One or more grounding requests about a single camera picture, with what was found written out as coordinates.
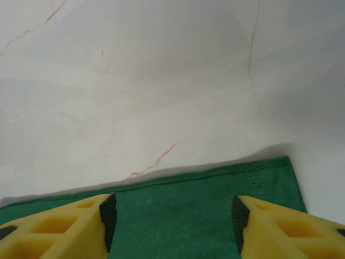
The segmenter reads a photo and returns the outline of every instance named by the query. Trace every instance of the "white marble surface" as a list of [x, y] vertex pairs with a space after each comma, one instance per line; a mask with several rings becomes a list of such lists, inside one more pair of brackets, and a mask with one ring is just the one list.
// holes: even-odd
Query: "white marble surface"
[[344, 0], [0, 6], [3, 200], [288, 154], [345, 223]]

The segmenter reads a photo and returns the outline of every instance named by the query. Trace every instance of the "square hole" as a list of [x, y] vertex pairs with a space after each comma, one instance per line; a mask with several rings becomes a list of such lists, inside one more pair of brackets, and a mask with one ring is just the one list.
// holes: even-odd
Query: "square hole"
[[87, 202], [84, 202], [84, 203], [78, 205], [77, 208], [84, 208], [84, 209], [86, 209], [86, 208], [90, 208], [94, 204], [95, 204], [94, 201], [87, 201]]
[[75, 216], [51, 216], [40, 222], [32, 233], [63, 234], [75, 221]]
[[322, 245], [301, 246], [301, 251], [309, 259], [345, 259], [344, 253], [337, 247]]
[[54, 244], [47, 240], [20, 240], [11, 245], [2, 254], [1, 259], [39, 259]]
[[279, 220], [277, 225], [288, 237], [323, 236], [317, 228], [303, 220]]

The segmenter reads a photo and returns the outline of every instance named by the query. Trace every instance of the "yellow plastic part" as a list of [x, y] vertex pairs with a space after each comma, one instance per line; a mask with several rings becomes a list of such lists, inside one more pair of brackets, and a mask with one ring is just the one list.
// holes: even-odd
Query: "yellow plastic part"
[[248, 196], [250, 210], [243, 230], [243, 259], [345, 258], [344, 225]]
[[0, 241], [1, 259], [104, 259], [101, 194], [8, 222], [17, 229]]

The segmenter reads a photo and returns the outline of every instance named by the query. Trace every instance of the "green cloth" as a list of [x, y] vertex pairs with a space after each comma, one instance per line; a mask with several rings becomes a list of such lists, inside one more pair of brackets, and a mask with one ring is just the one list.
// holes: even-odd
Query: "green cloth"
[[0, 209], [0, 225], [112, 192], [118, 223], [108, 258], [116, 259], [240, 258], [230, 216], [233, 195], [306, 212], [290, 159], [283, 157], [9, 205]]

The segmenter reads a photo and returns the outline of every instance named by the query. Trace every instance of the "black rubber pad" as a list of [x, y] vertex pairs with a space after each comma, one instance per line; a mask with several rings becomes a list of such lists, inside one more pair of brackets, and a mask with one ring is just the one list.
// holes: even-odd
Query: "black rubber pad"
[[232, 198], [231, 222], [238, 254], [242, 253], [243, 248], [243, 229], [247, 226], [249, 209], [244, 205], [238, 196]]
[[0, 228], [0, 240], [7, 237], [9, 234], [11, 234], [16, 229], [17, 229], [16, 226], [8, 226], [5, 228]]
[[118, 221], [118, 211], [116, 210], [116, 196], [115, 194], [110, 195], [102, 204], [99, 206], [101, 213], [102, 222], [106, 227], [106, 235], [104, 241], [108, 253], [112, 248], [113, 237], [115, 233], [116, 222]]
[[338, 233], [339, 233], [340, 235], [342, 235], [343, 237], [345, 237], [345, 229], [338, 228], [336, 231], [338, 231]]

